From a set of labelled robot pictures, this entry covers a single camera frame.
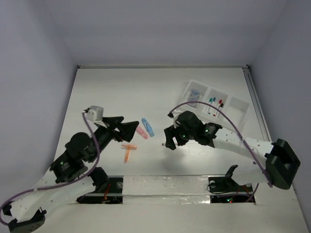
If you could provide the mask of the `black whiteboard marker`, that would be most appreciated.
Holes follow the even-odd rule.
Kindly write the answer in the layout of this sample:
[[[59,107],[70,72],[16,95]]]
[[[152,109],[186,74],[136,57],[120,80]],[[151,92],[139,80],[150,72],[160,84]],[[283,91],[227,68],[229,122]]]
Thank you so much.
[[[221,109],[223,108],[223,105],[224,105],[224,103],[221,103],[221,104],[220,104],[220,106],[219,106],[219,108],[218,108],[218,112],[217,112],[216,117],[218,117],[218,115],[219,115]]]

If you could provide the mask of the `blue whiteboard marker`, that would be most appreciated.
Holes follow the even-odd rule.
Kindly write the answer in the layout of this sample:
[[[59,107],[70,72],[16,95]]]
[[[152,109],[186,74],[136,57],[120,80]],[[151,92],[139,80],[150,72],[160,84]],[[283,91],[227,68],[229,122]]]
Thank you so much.
[[[211,109],[210,109],[210,114],[211,114],[211,115],[214,114],[214,108],[213,108],[213,107],[215,106],[215,102],[216,102],[216,98],[214,97],[213,100],[212,100],[212,104],[211,104],[212,107],[211,107]]]

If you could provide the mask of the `paper clip jar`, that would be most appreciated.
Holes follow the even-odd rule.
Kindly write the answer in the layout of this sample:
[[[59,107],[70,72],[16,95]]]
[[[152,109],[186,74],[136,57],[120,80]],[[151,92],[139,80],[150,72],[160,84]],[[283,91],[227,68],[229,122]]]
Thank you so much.
[[[197,102],[198,102],[198,98],[194,97],[194,96],[190,96],[188,98],[188,106],[192,107],[192,108],[197,108]]]
[[[201,93],[200,93],[200,91],[197,90],[197,89],[192,89],[192,90],[190,91],[190,95],[191,95],[192,97],[199,98],[200,95],[201,95]]]

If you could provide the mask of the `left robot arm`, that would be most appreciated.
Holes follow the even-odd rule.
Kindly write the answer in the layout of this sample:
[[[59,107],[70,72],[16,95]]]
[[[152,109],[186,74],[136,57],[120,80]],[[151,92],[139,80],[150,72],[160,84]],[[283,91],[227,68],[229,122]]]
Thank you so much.
[[[139,122],[124,123],[122,116],[89,116],[86,111],[82,112],[82,118],[87,127],[92,122],[97,130],[73,135],[65,151],[33,188],[14,195],[0,207],[13,218],[7,223],[11,233],[32,233],[61,206],[110,188],[109,176],[97,166],[100,154],[112,140],[130,142]]]

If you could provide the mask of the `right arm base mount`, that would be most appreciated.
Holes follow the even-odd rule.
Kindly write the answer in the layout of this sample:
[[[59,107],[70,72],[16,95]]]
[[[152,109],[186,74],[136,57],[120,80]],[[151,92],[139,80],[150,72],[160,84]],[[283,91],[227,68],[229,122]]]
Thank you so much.
[[[249,187],[239,185],[232,179],[237,167],[237,165],[231,166],[223,176],[208,178],[207,191],[210,194],[211,203],[256,203],[252,185]]]

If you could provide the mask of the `green whiteboard marker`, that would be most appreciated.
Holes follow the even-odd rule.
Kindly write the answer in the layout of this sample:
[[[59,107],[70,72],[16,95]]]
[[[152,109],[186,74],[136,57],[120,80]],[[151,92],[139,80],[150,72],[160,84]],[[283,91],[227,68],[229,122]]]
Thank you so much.
[[[208,109],[207,109],[207,114],[210,114],[210,106],[211,106],[211,104],[212,104],[212,101],[213,101],[213,98],[210,98],[209,99],[209,106],[208,106]]]

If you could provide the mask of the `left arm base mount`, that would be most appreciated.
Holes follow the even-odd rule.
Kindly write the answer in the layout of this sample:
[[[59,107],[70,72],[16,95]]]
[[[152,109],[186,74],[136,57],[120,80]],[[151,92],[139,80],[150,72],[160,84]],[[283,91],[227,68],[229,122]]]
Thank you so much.
[[[95,190],[80,196],[79,204],[122,204],[123,176],[108,176],[101,167],[96,167],[90,177]]]

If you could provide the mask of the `blue highlighter pen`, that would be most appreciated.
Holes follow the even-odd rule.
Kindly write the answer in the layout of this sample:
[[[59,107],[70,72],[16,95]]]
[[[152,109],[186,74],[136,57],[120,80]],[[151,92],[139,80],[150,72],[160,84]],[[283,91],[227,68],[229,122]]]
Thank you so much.
[[[153,128],[149,124],[149,122],[146,120],[146,118],[142,118],[141,121],[142,121],[142,124],[144,125],[146,131],[150,135],[150,137],[153,137],[155,135],[155,133],[153,131]]]

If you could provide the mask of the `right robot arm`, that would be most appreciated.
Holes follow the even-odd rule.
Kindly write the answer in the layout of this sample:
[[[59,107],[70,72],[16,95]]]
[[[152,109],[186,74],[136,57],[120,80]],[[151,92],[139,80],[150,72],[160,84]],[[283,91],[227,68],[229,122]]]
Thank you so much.
[[[223,149],[251,159],[248,166],[232,165],[224,176],[224,185],[235,190],[247,183],[267,183],[288,190],[294,181],[300,160],[290,144],[260,141],[243,137],[216,123],[203,123],[195,113],[185,111],[174,117],[173,125],[164,129],[165,146],[175,150],[190,140],[202,146]]]

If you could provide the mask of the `red whiteboard marker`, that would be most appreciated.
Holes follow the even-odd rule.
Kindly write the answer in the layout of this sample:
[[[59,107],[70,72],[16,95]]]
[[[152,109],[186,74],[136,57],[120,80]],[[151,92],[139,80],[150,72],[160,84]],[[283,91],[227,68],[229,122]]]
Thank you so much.
[[[216,117],[217,112],[218,112],[218,108],[219,108],[219,106],[220,106],[221,103],[222,103],[222,100],[219,100],[219,102],[217,103],[217,106],[216,106],[216,110],[215,110],[215,112],[214,112],[214,114],[213,114],[214,117]]]

